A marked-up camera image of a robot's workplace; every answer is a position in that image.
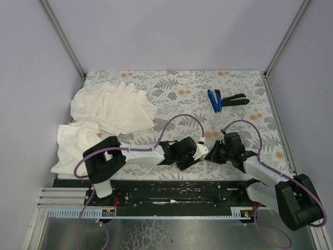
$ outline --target lavender wall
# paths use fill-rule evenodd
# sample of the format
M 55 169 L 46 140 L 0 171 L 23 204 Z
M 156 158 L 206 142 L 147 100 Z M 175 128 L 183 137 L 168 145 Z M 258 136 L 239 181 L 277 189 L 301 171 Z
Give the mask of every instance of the lavender wall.
M 38 1 L 1 1 L 0 33 L 0 248 L 18 250 L 80 78 Z
M 333 177 L 333 2 L 312 1 L 270 76 L 292 149 L 326 207 L 330 239 Z
M 303 0 L 49 2 L 85 70 L 264 70 Z

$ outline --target gray leaf pattern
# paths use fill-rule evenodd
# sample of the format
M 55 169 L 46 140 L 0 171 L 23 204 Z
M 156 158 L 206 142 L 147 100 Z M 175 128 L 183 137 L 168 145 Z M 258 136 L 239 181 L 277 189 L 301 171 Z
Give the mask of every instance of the gray leaf pattern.
M 259 71 L 90 71 L 85 84 L 105 81 L 129 84 L 133 82 L 138 90 L 148 92 L 148 100 L 158 111 L 154 127 L 134 134 L 121 134 L 119 141 L 131 144 L 154 145 L 167 121 L 178 114 L 190 114 L 197 117 L 205 130 L 205 145 L 209 150 L 215 140 L 220 140 L 220 130 L 236 119 L 249 120 L 260 130 L 263 138 L 262 160 L 287 169 L 276 123 L 273 118 L 266 91 Z M 239 93 L 246 94 L 250 103 L 245 106 L 224 107 L 215 113 L 207 96 L 207 90 L 220 90 L 222 98 Z M 228 132 L 240 134 L 246 149 L 257 151 L 259 139 L 255 131 L 246 124 L 236 123 Z M 109 136 L 104 133 L 101 138 Z M 173 120 L 163 135 L 164 141 L 181 140 L 191 136 L 195 141 L 201 137 L 200 127 L 188 117 Z M 150 164 L 126 165 L 113 179 L 135 180 L 246 180 L 250 176 L 235 169 L 231 163 L 224 165 L 201 161 L 190 168 L 179 171 L 175 164 L 171 166 L 153 166 Z

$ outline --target metal floor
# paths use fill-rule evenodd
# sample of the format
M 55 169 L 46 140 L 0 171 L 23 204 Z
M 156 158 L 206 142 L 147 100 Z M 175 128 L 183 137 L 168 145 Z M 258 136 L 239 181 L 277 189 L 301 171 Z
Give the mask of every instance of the metal floor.
M 313 250 L 315 247 L 309 228 L 297 232 L 288 230 L 278 214 L 259 211 L 259 221 L 282 227 L 292 238 L 295 250 Z M 77 219 L 48 218 L 39 250 L 76 249 Z M 254 225 L 244 226 L 238 220 L 129 220 L 115 219 L 107 224 L 110 241 L 106 249 L 279 249 L 265 242 Z M 262 227 L 269 239 L 279 245 L 288 240 L 279 232 Z M 79 230 L 81 250 L 102 249 L 106 240 L 103 227 L 91 219 L 83 219 Z

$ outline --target purple cable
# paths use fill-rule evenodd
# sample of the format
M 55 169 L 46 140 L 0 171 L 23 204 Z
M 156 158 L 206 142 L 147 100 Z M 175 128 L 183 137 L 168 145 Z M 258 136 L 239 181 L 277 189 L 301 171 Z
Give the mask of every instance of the purple cable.
M 164 126 L 160 137 L 158 138 L 156 144 L 152 147 L 152 148 L 128 148 L 128 147 L 107 147 L 107 148 L 103 148 L 100 150 L 97 150 L 96 152 L 93 152 L 89 155 L 87 155 L 86 157 L 84 157 L 82 160 L 79 161 L 79 163 L 75 166 L 74 168 L 74 176 L 78 179 L 83 179 L 83 178 L 87 178 L 88 176 L 79 176 L 77 174 L 77 170 L 79 168 L 79 166 L 84 163 L 86 160 L 88 160 L 90 157 L 93 157 L 94 155 L 98 155 L 100 153 L 104 153 L 106 151 L 110 151 L 110 150 L 124 150 L 124 151 L 137 151 L 137 152 L 147 152 L 147 151 L 152 151 L 153 149 L 155 149 L 161 142 L 163 134 L 165 133 L 165 130 L 167 129 L 168 125 L 170 124 L 170 122 L 172 122 L 175 118 L 180 117 L 180 116 L 187 116 L 187 117 L 191 117 L 192 119 L 194 119 L 201 127 L 202 130 L 202 137 L 204 137 L 204 129 L 203 126 L 201 124 L 201 122 L 194 116 L 188 115 L 188 114 L 180 114 L 180 115 L 176 115 L 174 117 L 172 117 Z
M 93 189 L 92 191 L 92 194 L 90 195 L 89 199 L 87 200 L 86 204 L 84 205 L 82 211 L 80 212 L 80 215 L 79 215 L 79 219 L 78 219 L 78 223 L 76 224 L 76 231 L 75 231 L 75 243 L 76 243 L 76 248 L 77 250 L 80 250 L 80 247 L 79 247 L 79 243 L 78 243 L 78 234 L 79 234 L 79 225 L 80 225 L 80 220 L 81 220 L 81 217 L 83 215 L 83 212 L 84 210 L 86 209 L 86 207 L 88 206 L 88 204 L 90 203 L 90 201 L 92 200 L 93 196 L 95 194 L 95 189 Z M 101 250 L 104 250 L 106 248 L 106 246 L 108 245 L 109 243 L 109 230 L 108 228 L 106 227 L 106 225 L 104 223 L 100 223 L 100 225 L 102 225 L 105 230 L 106 230 L 106 241 L 105 241 L 105 244 L 103 246 L 103 248 Z
M 265 168 L 269 169 L 270 171 L 273 171 L 273 172 L 277 173 L 278 175 L 280 175 L 280 176 L 288 179 L 289 181 L 293 182 L 294 184 L 296 184 L 297 186 L 299 186 L 301 189 L 303 189 L 313 200 L 315 200 L 316 203 L 318 204 L 319 208 L 321 209 L 322 213 L 323 213 L 323 221 L 322 221 L 322 223 L 320 223 L 318 225 L 310 224 L 310 227 L 314 227 L 314 228 L 323 227 L 326 224 L 326 222 L 327 222 L 327 213 L 326 213 L 326 210 L 325 210 L 323 204 L 320 202 L 320 200 L 316 196 L 314 196 L 314 194 L 311 193 L 311 191 L 309 189 L 307 189 L 305 186 L 303 186 L 298 181 L 294 180 L 292 177 L 290 177 L 290 176 L 282 173 L 281 171 L 279 171 L 279 170 L 277 170 L 275 168 L 272 168 L 268 164 L 266 164 L 266 163 L 264 163 L 264 162 L 261 161 L 261 159 L 260 159 L 260 152 L 261 152 L 261 149 L 262 149 L 262 138 L 261 138 L 261 134 L 260 134 L 259 130 L 256 128 L 256 126 L 253 123 L 251 123 L 249 121 L 245 121 L 245 120 L 236 120 L 236 121 L 231 122 L 229 125 L 227 125 L 223 130 L 228 129 L 232 124 L 234 124 L 235 122 L 240 122 L 240 121 L 250 124 L 255 129 L 255 131 L 258 134 L 259 141 L 260 141 L 260 146 L 259 146 L 257 158 L 258 158 L 259 163 L 262 166 L 264 166 Z
M 264 238 L 267 242 L 269 242 L 270 244 L 272 244 L 273 246 L 275 247 L 278 247 L 278 248 L 281 248 L 281 249 L 290 249 L 292 248 L 292 241 L 291 241 L 291 238 L 290 236 L 285 232 L 283 231 L 281 228 L 275 226 L 275 225 L 271 225 L 271 224 L 267 224 L 267 223 L 263 223 L 263 222 L 257 222 L 257 218 L 258 218 L 258 208 L 261 207 L 261 204 L 258 205 L 255 209 L 255 212 L 254 212 L 254 225 L 255 227 L 257 228 L 258 232 L 260 233 L 261 237 Z M 287 239 L 289 240 L 289 246 L 279 246 L 277 244 L 275 244 L 274 242 L 270 241 L 269 239 L 267 239 L 263 233 L 260 231 L 259 227 L 258 226 L 266 226 L 266 227 L 270 227 L 270 228 L 274 228 L 278 231 L 280 231 L 281 233 L 283 233 Z

